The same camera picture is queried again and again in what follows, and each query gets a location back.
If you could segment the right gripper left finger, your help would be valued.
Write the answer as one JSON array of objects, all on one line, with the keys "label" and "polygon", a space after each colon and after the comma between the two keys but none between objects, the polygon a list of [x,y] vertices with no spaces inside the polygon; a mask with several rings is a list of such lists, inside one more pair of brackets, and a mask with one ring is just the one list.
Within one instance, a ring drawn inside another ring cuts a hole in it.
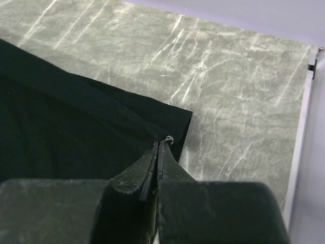
[{"label": "right gripper left finger", "polygon": [[152,243],[158,144],[110,180],[1,184],[1,243]]}]

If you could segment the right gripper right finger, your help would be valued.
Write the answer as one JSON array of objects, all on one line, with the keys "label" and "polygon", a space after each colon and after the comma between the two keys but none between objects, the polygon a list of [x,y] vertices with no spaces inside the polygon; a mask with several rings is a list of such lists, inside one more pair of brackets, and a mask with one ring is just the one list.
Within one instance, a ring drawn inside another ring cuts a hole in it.
[{"label": "right gripper right finger", "polygon": [[289,243],[277,200],[261,182],[197,181],[162,141],[157,158],[160,243]]}]

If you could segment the black t shirt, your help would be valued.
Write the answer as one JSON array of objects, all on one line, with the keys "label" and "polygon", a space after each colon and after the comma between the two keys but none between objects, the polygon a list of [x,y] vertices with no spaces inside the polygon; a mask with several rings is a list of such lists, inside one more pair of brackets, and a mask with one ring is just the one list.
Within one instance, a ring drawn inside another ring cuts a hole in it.
[{"label": "black t shirt", "polygon": [[1,181],[110,179],[166,137],[178,160],[191,118],[1,41]]}]

